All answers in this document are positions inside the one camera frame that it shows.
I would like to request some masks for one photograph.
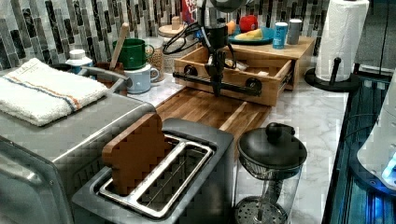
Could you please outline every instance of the backsplash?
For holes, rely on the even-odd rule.
[[[191,0],[2,0],[0,1],[0,70],[36,57],[64,63],[71,49],[85,49],[95,62],[108,62],[120,26],[130,23],[129,37],[157,36],[158,27],[180,15],[181,1]],[[299,18],[302,35],[317,38],[329,1],[254,0],[229,17],[254,14],[261,25]]]

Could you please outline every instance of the appliance top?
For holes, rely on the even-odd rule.
[[[138,119],[154,111],[153,105],[115,93],[42,127],[0,111],[0,140],[13,142],[49,161],[56,161],[68,150],[95,140],[104,132],[130,125],[131,118]]]

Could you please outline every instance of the white mug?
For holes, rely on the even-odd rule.
[[[157,75],[151,77],[151,71],[154,71]],[[160,76],[160,71],[151,64],[146,65],[137,70],[124,70],[125,76],[130,77],[132,80],[132,87],[129,87],[128,93],[137,94],[148,91],[151,87],[151,81],[157,79]]]

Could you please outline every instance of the mug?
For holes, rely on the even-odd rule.
[[[117,45],[117,41],[113,42],[113,48]],[[146,53],[146,47],[150,47],[149,53]],[[147,58],[154,53],[154,47],[147,45],[144,40],[137,38],[127,38],[122,45],[119,63],[123,64],[124,69],[139,69],[146,65]]]
[[[151,77],[151,72],[156,73],[155,77]],[[154,81],[160,76],[160,71],[151,64],[146,63],[145,66],[137,70],[124,70],[125,76],[132,80],[132,87],[127,88],[128,93],[137,94],[148,91],[151,87],[151,81]]]

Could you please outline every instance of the paper towel holder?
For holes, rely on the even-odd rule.
[[[309,85],[324,91],[351,92],[357,90],[359,87],[359,78],[353,73],[350,74],[347,80],[335,81],[340,62],[340,58],[337,57],[334,59],[334,67],[332,68],[330,81],[318,78],[315,73],[315,68],[311,68],[305,73],[305,81]]]

